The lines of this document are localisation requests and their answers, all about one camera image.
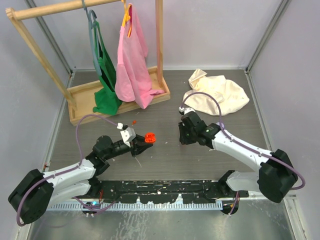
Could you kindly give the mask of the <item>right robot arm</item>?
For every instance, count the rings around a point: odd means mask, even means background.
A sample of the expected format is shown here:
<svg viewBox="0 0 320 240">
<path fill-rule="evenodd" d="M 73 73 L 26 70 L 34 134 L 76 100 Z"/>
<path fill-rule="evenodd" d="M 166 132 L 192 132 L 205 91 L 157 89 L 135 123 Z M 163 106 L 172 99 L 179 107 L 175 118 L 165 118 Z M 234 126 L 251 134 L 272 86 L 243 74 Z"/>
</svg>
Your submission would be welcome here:
<svg viewBox="0 0 320 240">
<path fill-rule="evenodd" d="M 181 107 L 179 113 L 182 145 L 198 143 L 251 168 L 251 172 L 232 171 L 219 184 L 223 196 L 231 197 L 237 191 L 260 192 L 270 201 L 280 203 L 298 181 L 298 174 L 283 150 L 271 152 L 249 144 L 230 134 L 221 122 L 207 125 L 192 108 Z"/>
</svg>

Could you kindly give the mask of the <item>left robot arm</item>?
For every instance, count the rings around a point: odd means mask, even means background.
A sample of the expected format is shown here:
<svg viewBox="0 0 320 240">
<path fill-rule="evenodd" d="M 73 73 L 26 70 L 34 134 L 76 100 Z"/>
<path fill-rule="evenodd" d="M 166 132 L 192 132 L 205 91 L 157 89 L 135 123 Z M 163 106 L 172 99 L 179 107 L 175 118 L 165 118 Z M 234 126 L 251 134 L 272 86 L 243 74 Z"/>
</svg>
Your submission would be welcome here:
<svg viewBox="0 0 320 240">
<path fill-rule="evenodd" d="M 79 163 L 45 173 L 38 169 L 29 171 L 8 197 L 16 211 L 20 227 L 38 220 L 46 210 L 67 199 L 87 196 L 95 198 L 100 193 L 97 179 L 109 166 L 108 160 L 131 153 L 133 157 L 153 146 L 156 136 L 147 133 L 135 135 L 128 140 L 113 142 L 103 135 L 99 137 L 92 152 Z"/>
</svg>

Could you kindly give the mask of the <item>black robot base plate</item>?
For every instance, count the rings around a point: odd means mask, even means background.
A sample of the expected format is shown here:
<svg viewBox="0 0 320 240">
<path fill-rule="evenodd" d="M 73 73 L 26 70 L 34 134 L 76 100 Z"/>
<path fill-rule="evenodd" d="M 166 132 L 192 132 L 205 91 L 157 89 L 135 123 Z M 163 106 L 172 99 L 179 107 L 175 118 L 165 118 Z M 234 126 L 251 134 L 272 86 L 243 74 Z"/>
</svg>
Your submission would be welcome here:
<svg viewBox="0 0 320 240">
<path fill-rule="evenodd" d="M 85 198 L 98 198 L 107 203 L 136 204 L 143 206 L 172 205 L 182 198 L 182 204 L 215 204 L 223 198 L 233 198 L 234 202 L 223 205 L 224 214 L 234 214 L 239 208 L 240 198 L 248 196 L 246 191 L 233 191 L 227 186 L 228 171 L 218 181 L 212 180 L 89 180 L 91 189 Z"/>
</svg>

